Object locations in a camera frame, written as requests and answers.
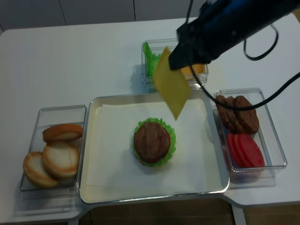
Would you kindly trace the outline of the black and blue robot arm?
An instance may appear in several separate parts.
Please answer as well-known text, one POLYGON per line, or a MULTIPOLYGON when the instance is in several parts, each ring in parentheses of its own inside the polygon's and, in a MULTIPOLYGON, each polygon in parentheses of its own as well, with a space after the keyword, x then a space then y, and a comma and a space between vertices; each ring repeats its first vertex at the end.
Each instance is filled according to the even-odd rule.
POLYGON ((298 0, 217 0, 202 5, 195 20, 177 29, 169 56, 172 70, 209 64, 251 35, 300 7, 298 0))

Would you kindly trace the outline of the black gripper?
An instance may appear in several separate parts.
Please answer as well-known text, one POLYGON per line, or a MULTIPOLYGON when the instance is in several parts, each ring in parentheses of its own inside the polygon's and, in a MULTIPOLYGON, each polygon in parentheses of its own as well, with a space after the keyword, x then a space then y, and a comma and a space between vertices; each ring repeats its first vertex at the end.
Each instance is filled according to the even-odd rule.
POLYGON ((169 56, 171 70, 192 64, 209 64, 225 52, 222 38, 211 37, 204 29, 206 24, 207 21, 199 17, 177 29, 178 44, 169 56))

